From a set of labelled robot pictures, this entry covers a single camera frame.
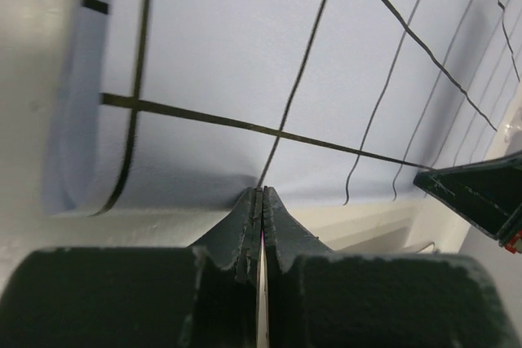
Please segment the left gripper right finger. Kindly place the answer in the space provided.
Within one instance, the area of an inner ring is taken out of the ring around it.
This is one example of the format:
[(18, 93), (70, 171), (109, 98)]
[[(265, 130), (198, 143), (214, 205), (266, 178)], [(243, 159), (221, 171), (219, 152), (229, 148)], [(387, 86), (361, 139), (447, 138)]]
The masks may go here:
[(456, 254), (337, 253), (263, 191), (272, 347), (518, 347), (490, 274)]

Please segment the blue checkered cloth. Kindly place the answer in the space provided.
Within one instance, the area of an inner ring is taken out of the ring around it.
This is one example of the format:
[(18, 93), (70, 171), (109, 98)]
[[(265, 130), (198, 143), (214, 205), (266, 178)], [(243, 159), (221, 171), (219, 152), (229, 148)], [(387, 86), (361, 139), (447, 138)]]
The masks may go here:
[(521, 0), (76, 0), (44, 210), (415, 197), (520, 77)]

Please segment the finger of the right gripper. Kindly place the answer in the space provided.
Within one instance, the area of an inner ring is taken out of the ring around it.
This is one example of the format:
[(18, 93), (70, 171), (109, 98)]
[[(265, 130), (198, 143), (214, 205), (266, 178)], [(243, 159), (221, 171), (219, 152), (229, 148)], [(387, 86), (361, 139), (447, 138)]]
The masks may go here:
[(428, 170), (414, 185), (510, 253), (521, 252), (521, 153)]

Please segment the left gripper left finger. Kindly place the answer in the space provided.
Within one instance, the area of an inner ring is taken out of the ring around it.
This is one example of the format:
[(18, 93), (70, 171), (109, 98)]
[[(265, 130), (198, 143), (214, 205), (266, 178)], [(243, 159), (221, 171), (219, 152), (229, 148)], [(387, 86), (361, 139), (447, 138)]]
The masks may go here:
[(185, 248), (29, 254), (1, 297), (4, 347), (253, 347), (261, 193)]

